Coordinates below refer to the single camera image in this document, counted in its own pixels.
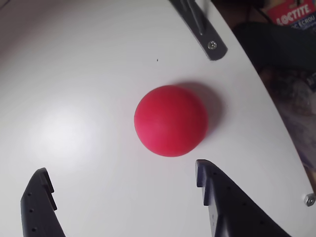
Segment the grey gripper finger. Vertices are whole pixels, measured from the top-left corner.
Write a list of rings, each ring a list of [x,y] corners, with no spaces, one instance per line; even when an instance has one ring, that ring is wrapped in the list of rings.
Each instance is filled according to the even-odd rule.
[[[21,198],[21,220],[25,237],[64,237],[56,217],[54,188],[46,168],[38,169],[30,178]]]
[[[287,237],[229,176],[208,160],[196,161],[197,187],[202,188],[213,237]]]

